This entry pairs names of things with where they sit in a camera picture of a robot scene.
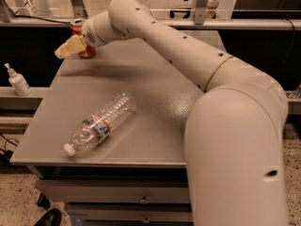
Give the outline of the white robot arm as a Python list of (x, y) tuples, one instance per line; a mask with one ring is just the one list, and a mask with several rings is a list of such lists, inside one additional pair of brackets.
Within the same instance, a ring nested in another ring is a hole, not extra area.
[(287, 226), (282, 131), (288, 102), (270, 75), (156, 21), (136, 0), (112, 0), (59, 58), (140, 38), (200, 87), (184, 133), (195, 226)]

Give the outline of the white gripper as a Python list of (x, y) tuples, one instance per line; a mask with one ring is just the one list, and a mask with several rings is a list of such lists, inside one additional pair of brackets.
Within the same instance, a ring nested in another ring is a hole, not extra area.
[(82, 25), (82, 35), (72, 35), (55, 50), (55, 56), (63, 59), (83, 52), (87, 44), (93, 47), (106, 45), (118, 38), (118, 30), (112, 25), (106, 11), (88, 18)]

